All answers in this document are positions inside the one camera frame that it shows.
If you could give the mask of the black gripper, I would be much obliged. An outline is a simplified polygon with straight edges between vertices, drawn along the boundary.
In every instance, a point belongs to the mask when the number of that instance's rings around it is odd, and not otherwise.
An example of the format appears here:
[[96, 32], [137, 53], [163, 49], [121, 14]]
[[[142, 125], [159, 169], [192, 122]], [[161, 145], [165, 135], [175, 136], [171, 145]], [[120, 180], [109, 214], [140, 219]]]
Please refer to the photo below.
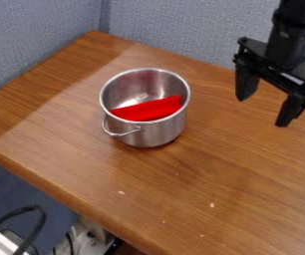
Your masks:
[[275, 21], [267, 42], [237, 39], [235, 95], [240, 102], [263, 79], [287, 93], [275, 125], [286, 128], [305, 111], [305, 23]]

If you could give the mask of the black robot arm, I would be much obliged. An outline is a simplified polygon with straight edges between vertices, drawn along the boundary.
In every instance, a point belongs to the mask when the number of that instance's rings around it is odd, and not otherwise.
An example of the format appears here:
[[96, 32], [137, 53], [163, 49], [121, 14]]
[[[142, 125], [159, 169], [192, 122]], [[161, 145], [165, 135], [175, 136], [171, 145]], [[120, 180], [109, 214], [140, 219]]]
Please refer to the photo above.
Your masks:
[[305, 0], [280, 0], [266, 43], [237, 39], [235, 95], [243, 102], [267, 81], [287, 94], [275, 125], [286, 128], [305, 111]]

